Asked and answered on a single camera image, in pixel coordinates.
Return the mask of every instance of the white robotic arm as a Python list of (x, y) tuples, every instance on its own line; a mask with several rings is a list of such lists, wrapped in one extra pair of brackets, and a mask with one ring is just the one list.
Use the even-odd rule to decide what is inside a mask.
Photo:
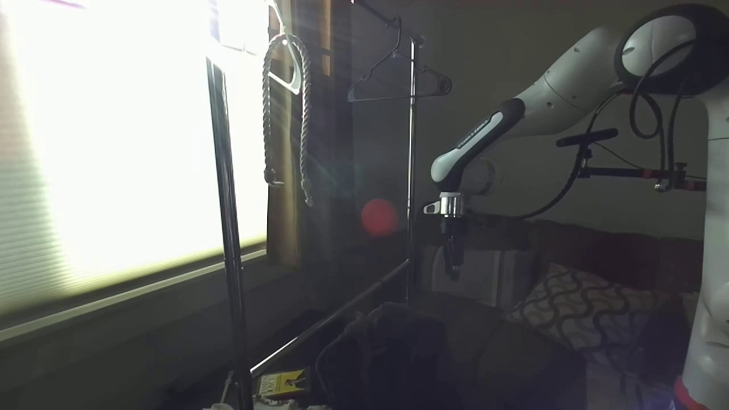
[(496, 140), (564, 132), (619, 90), (698, 95), (708, 112), (701, 296), (676, 391), (688, 407), (729, 407), (729, 19), (705, 5), (661, 9), (627, 34), (600, 28), (533, 86), (503, 102), (431, 166), (441, 201), (426, 214), (466, 217), (460, 178)]

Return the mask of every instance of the patterned pillow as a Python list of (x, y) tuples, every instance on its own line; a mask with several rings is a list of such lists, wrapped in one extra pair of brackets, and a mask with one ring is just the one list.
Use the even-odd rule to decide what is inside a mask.
[(602, 276), (552, 265), (509, 315), (537, 332), (617, 371), (635, 371), (635, 346), (666, 293), (631, 290)]

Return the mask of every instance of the dark cushion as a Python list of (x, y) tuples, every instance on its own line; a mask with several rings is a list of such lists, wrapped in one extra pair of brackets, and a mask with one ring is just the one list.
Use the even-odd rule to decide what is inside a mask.
[(475, 407), (583, 410), (581, 355), (520, 323), (503, 323), (478, 361)]
[(509, 318), (532, 326), (587, 361), (635, 374), (640, 336), (668, 300), (668, 293), (552, 265)]
[(423, 292), (417, 309), (445, 322), (448, 336), (446, 367), (460, 391), (476, 389), (478, 357), (503, 323), (501, 312), (469, 298)]
[(315, 369), (337, 410), (452, 410), (445, 350), (442, 322), (385, 304), (331, 342)]

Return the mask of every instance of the wall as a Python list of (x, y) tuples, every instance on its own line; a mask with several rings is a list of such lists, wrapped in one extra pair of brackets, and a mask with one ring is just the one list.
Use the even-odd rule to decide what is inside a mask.
[[(407, 28), (426, 36), (426, 47), (421, 51), (423, 61), (453, 77), (452, 95), (421, 101), (419, 106), (417, 201), (429, 202), (438, 195), (429, 184), (429, 164), (438, 153), (460, 142), (493, 108), (527, 90), (591, 28), (606, 24), (627, 28), (639, 16), (661, 5), (672, 5), (672, 0), (400, 0), (371, 5), (387, 16), (402, 14)], [(716, 0), (714, 5), (729, 14), (725, 3)], [(365, 33), (365, 24), (361, 30), (355, 39), (376, 39), (371, 28)], [(389, 192), (395, 192), (400, 175), (397, 169), (382, 169), (382, 164), (404, 161), (404, 151), (393, 148), (393, 142), (404, 140), (404, 125), (393, 125), (397, 118), (404, 118), (404, 112), (359, 108), (361, 123), (355, 123), (361, 131), (359, 136), (362, 140), (361, 148), (366, 148), (361, 153), (361, 159), (369, 164), (376, 175), (389, 173), (389, 184), (382, 188)], [(608, 148), (643, 166), (658, 164), (657, 142), (643, 142), (628, 132), (627, 99), (608, 108), (600, 125), (619, 128), (619, 140), (608, 142)], [(480, 156), (476, 161), (493, 161), (496, 166), (496, 181), (487, 195), (475, 199), (475, 210), (521, 214), (546, 202), (564, 188), (574, 161), (574, 151), (554, 148), (554, 140), (556, 136), (513, 140)], [(705, 151), (705, 110), (685, 101), (676, 121), (676, 158), (679, 161), (688, 161), (688, 173), (705, 175)], [(595, 148), (592, 166), (619, 166), (619, 161)], [(649, 181), (591, 178), (578, 181), (569, 195), (541, 218), (658, 236), (701, 236), (701, 214), (701, 193), (655, 193)]]

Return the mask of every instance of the window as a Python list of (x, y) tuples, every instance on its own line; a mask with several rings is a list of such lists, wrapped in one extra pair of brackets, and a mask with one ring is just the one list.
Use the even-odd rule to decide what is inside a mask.
[[(249, 42), (216, 58), (229, 74), (247, 247), (267, 235), (262, 47), (251, 42), (265, 39), (265, 19), (257, 3), (242, 5), (251, 25), (235, 36)], [(4, 3), (0, 312), (221, 254), (206, 90), (206, 58), (216, 46), (208, 8)]]

